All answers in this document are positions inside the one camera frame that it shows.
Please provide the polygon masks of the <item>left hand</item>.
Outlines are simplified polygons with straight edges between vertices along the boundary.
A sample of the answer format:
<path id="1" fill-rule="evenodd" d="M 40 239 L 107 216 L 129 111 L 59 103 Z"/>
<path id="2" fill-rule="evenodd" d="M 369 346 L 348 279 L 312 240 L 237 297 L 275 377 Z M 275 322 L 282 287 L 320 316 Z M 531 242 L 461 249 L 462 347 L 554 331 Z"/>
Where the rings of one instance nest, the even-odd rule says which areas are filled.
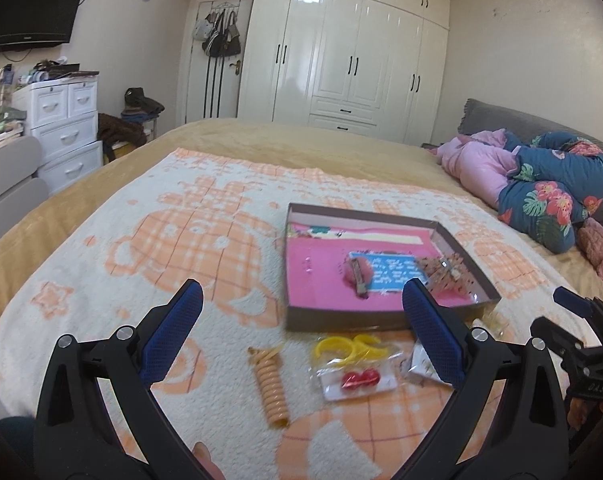
<path id="1" fill-rule="evenodd" d="M 198 463 L 200 463 L 207 470 L 214 480 L 224 480 L 224 474 L 213 462 L 212 456 L 210 456 L 210 450 L 203 442 L 198 441 L 195 443 L 192 448 L 192 454 L 198 460 Z"/>

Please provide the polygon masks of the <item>right hand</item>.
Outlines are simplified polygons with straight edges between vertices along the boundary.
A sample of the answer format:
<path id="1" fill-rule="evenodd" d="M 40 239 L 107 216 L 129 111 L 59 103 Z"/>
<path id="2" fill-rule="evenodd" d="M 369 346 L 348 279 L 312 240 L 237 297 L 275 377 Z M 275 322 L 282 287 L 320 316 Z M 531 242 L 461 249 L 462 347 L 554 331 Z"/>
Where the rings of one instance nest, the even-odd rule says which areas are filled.
<path id="1" fill-rule="evenodd" d="M 567 414 L 568 425 L 574 430 L 579 430 L 587 421 L 593 405 L 586 400 L 576 398 L 571 399 Z M 603 414 L 603 402 L 599 404 L 599 410 Z"/>

